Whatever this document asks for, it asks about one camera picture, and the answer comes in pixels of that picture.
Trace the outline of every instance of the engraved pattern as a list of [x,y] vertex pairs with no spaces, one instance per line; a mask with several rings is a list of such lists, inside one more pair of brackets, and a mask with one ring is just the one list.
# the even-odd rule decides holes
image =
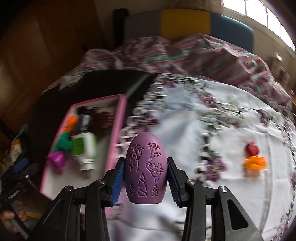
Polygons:
[[156,166],[155,163],[147,162],[145,167],[154,177],[154,181],[158,182],[161,173],[164,172],[164,170],[161,168],[161,164],[158,163]]
[[139,182],[138,182],[138,196],[139,197],[147,197],[147,184],[146,184],[146,178],[144,176],[144,173],[141,174]]
[[153,158],[157,158],[161,155],[161,153],[158,151],[160,148],[155,142],[149,142],[147,144],[148,150],[150,150],[150,157],[149,161],[151,161]]
[[133,183],[130,184],[130,195],[135,196],[135,187],[133,186]]
[[128,157],[128,161],[131,162],[131,164],[129,164],[128,167],[130,168],[130,171],[131,171],[133,167],[137,166],[137,172],[139,172],[140,171],[139,160],[142,155],[142,151],[145,149],[141,147],[140,144],[133,145],[132,149],[133,149],[133,152]]
[[158,188],[157,188],[157,184],[155,184],[152,190],[152,197],[157,197],[157,196],[158,196]]

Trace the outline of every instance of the blue gripper pad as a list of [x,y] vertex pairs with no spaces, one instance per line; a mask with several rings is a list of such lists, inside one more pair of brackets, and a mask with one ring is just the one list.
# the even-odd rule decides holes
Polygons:
[[173,169],[168,162],[168,183],[170,186],[170,191],[173,196],[174,202],[179,205],[181,202],[180,187],[178,185],[177,179],[174,175]]
[[115,203],[119,199],[121,187],[123,184],[123,170],[124,170],[124,162],[121,163],[117,175],[115,177],[114,183],[112,185],[112,194],[110,198],[111,206],[113,207]]

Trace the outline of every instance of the purple flower pattern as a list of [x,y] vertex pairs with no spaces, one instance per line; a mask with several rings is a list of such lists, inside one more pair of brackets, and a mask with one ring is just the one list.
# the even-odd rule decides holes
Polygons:
[[291,186],[295,187],[295,185],[296,185],[296,172],[293,172],[293,176],[291,179]]
[[199,97],[200,101],[209,108],[217,108],[216,104],[216,98],[207,94],[207,93],[202,93],[198,89],[196,90],[196,94]]
[[178,84],[178,80],[174,79],[174,80],[169,80],[169,79],[165,79],[165,83],[164,83],[164,87],[166,88],[174,88],[175,84]]
[[260,115],[260,122],[263,124],[264,127],[267,127],[268,126],[268,119],[265,116],[265,114],[263,113],[263,111],[262,110],[256,110],[256,111]]
[[221,157],[215,157],[206,165],[206,179],[210,181],[217,181],[220,178],[220,173],[226,171],[226,164]]
[[153,127],[159,123],[159,120],[151,115],[142,115],[136,119],[138,124],[133,127],[135,133],[142,133],[149,130],[149,127]]
[[286,132],[291,132],[291,128],[287,120],[284,121],[284,128]]

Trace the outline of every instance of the window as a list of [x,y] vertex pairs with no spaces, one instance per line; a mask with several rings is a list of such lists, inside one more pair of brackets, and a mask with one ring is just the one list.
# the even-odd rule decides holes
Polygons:
[[295,46],[287,31],[277,17],[260,0],[223,0],[223,4],[224,7],[247,15],[268,27],[295,51]]

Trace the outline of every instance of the red block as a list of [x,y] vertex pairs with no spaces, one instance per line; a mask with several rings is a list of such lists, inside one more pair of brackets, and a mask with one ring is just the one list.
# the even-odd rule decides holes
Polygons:
[[256,156],[259,153],[259,149],[254,142],[249,142],[247,144],[246,151],[250,156]]

